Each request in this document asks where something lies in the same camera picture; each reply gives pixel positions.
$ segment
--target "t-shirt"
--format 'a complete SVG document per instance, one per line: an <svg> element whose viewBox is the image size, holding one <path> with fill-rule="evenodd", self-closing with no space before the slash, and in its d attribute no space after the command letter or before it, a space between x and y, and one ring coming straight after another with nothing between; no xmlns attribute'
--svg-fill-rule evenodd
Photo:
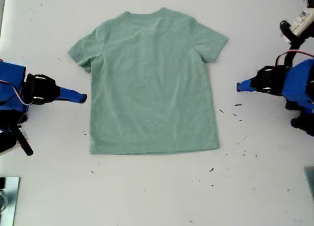
<svg viewBox="0 0 314 226"><path fill-rule="evenodd" d="M162 8L122 15L79 40L69 55L92 75L92 154L217 149L205 63L227 38Z"/></svg>

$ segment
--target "cable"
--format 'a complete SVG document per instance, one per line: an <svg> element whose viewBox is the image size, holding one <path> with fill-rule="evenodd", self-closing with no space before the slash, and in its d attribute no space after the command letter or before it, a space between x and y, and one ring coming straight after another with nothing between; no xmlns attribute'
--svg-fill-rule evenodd
<svg viewBox="0 0 314 226"><path fill-rule="evenodd" d="M9 82L7 82L7 81L5 81L5 80L0 80L0 83L7 84L7 85L11 86L11 87L13 88L15 94L17 95L17 97L18 97L19 100L21 101L21 103L24 104L25 106L29 106L29 105L33 104L33 102L31 102L31 103L25 103L25 102L23 101L23 98L22 98L21 94L19 93L19 91L18 91L18 90L15 88L15 86L12 85L11 83L9 83Z"/></svg>
<svg viewBox="0 0 314 226"><path fill-rule="evenodd" d="M278 66L280 57L283 56L283 55L285 55L285 54L287 54L287 53L290 53L290 52L291 52L291 53L293 53L293 52L294 52L294 53L301 53L301 54L305 54L305 55L307 55L307 56L310 56L310 57L313 57L313 58L314 58L314 54L307 53L307 52L302 51L302 50L288 50L287 52L284 52L284 53L280 54L280 55L277 57L276 63L275 63L275 67Z"/></svg>

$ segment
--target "white surface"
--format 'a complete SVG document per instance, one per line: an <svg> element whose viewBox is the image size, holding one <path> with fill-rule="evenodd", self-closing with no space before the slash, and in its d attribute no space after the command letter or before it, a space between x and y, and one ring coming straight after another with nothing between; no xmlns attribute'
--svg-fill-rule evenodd
<svg viewBox="0 0 314 226"><path fill-rule="evenodd" d="M33 106L25 128L34 156L17 149L1 157L1 175L21 177L15 226L314 225L304 174L314 165L314 138L290 127L297 113L284 109L283 98L236 92L238 81L288 49L279 23L294 20L303 0L7 0L0 56L90 95L90 75L67 49L126 10L161 6L230 38L210 65L221 148L91 156L90 100ZM313 53L313 40L302 49Z"/></svg>

